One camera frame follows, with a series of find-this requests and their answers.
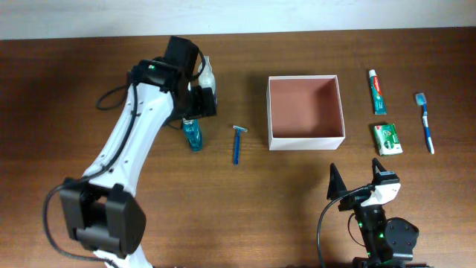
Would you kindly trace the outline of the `green white toothpaste tube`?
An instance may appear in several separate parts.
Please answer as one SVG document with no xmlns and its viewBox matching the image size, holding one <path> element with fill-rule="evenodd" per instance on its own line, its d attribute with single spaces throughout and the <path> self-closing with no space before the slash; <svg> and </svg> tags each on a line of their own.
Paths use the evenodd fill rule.
<svg viewBox="0 0 476 268">
<path fill-rule="evenodd" d="M 385 106 L 382 91 L 379 85 L 379 79 L 374 69 L 369 70 L 370 88 L 373 96 L 373 109 L 375 115 L 386 115 L 387 109 Z"/>
</svg>

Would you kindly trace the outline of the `clear spray bottle blue liquid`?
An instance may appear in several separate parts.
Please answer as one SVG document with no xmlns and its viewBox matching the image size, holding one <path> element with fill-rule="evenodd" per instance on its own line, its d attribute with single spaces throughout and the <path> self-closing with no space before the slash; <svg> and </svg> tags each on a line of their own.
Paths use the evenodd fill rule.
<svg viewBox="0 0 476 268">
<path fill-rule="evenodd" d="M 217 103 L 217 92 L 216 92 L 216 78 L 213 73 L 213 68 L 210 64 L 209 56 L 205 56 L 205 64 L 200 64 L 197 68 L 197 71 L 200 72 L 199 75 L 199 85 L 202 88 L 211 88 L 213 93 L 214 102 Z"/>
</svg>

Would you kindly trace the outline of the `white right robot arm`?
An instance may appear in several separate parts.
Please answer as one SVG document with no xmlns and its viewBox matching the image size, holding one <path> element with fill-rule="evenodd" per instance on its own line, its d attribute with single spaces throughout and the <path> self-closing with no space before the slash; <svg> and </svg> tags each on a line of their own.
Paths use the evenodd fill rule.
<svg viewBox="0 0 476 268">
<path fill-rule="evenodd" d="M 419 229 L 401 217 L 387 218 L 383 205 L 393 201 L 401 188 L 399 177 L 372 160 L 371 183 L 348 190 L 335 164 L 329 167 L 327 199 L 339 211 L 352 211 L 357 221 L 365 258 L 355 257 L 354 267 L 405 267 L 414 258 Z"/>
</svg>

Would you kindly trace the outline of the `white cardboard box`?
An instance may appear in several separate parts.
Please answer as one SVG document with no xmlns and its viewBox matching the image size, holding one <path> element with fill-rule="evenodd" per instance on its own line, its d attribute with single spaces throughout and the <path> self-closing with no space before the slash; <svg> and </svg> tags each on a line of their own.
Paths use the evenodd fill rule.
<svg viewBox="0 0 476 268">
<path fill-rule="evenodd" d="M 336 150 L 346 138 L 336 75 L 270 76 L 270 150 Z"/>
</svg>

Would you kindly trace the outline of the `teal mouthwash bottle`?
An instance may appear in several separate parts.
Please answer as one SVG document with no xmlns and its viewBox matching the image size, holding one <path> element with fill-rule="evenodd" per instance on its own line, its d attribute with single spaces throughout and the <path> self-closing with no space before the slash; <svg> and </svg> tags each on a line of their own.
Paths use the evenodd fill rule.
<svg viewBox="0 0 476 268">
<path fill-rule="evenodd" d="M 189 142 L 190 148 L 194 152 L 202 149 L 202 131 L 197 119 L 182 120 L 182 128 Z"/>
</svg>

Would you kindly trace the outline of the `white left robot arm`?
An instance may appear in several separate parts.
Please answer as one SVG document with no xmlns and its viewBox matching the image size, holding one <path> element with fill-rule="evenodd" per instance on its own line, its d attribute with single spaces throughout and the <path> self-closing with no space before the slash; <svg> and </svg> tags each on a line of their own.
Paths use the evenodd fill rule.
<svg viewBox="0 0 476 268">
<path fill-rule="evenodd" d="M 70 239 L 92 252 L 81 261 L 107 267 L 150 267 L 141 240 L 147 218 L 135 199 L 139 176 L 159 131 L 172 121 L 216 115 L 213 89 L 194 84 L 206 58 L 191 40 L 172 36 L 164 56 L 141 60 L 128 72 L 126 99 L 111 135 L 79 179 L 51 190 L 42 209 L 59 194 Z"/>
</svg>

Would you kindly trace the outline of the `blue white toothbrush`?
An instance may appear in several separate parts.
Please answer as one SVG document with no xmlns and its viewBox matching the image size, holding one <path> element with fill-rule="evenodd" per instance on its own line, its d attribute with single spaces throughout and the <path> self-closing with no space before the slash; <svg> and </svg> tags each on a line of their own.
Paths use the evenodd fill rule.
<svg viewBox="0 0 476 268">
<path fill-rule="evenodd" d="M 426 138 L 428 151 L 430 152 L 430 154 L 435 154 L 434 145 L 431 138 L 431 131 L 428 125 L 427 100 L 425 98 L 425 95 L 422 92 L 417 93 L 415 95 L 415 99 L 416 99 L 416 104 L 422 108 L 422 124 L 425 131 L 425 138 Z"/>
</svg>

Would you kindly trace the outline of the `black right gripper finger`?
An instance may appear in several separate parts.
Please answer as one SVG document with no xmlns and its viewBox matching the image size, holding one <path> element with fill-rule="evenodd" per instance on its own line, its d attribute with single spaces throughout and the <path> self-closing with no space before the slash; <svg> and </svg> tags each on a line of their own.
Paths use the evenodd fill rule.
<svg viewBox="0 0 476 268">
<path fill-rule="evenodd" d="M 329 167 L 329 185 L 327 190 L 327 199 L 336 200 L 339 197 L 344 196 L 348 190 L 344 181 L 338 172 L 338 168 L 332 163 Z"/>
<path fill-rule="evenodd" d="M 373 169 L 373 175 L 387 171 L 377 158 L 372 159 L 372 169 Z"/>
</svg>

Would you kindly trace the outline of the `green soap bar packet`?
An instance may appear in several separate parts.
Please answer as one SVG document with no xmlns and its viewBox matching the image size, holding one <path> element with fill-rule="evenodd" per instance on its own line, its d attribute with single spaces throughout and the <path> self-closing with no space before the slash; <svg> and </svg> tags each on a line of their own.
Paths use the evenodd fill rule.
<svg viewBox="0 0 476 268">
<path fill-rule="evenodd" d="M 380 156 L 391 156 L 403 153 L 402 145 L 394 124 L 376 125 L 373 127 L 373 133 Z"/>
</svg>

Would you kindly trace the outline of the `blue disposable razor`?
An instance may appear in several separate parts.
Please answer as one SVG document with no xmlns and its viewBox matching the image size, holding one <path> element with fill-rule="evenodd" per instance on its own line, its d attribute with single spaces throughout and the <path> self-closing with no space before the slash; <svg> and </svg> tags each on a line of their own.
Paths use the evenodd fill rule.
<svg viewBox="0 0 476 268">
<path fill-rule="evenodd" d="M 248 130 L 244 127 L 233 125 L 234 130 L 236 131 L 235 142 L 234 142 L 234 165 L 239 164 L 239 153 L 241 146 L 241 133 L 246 133 Z"/>
</svg>

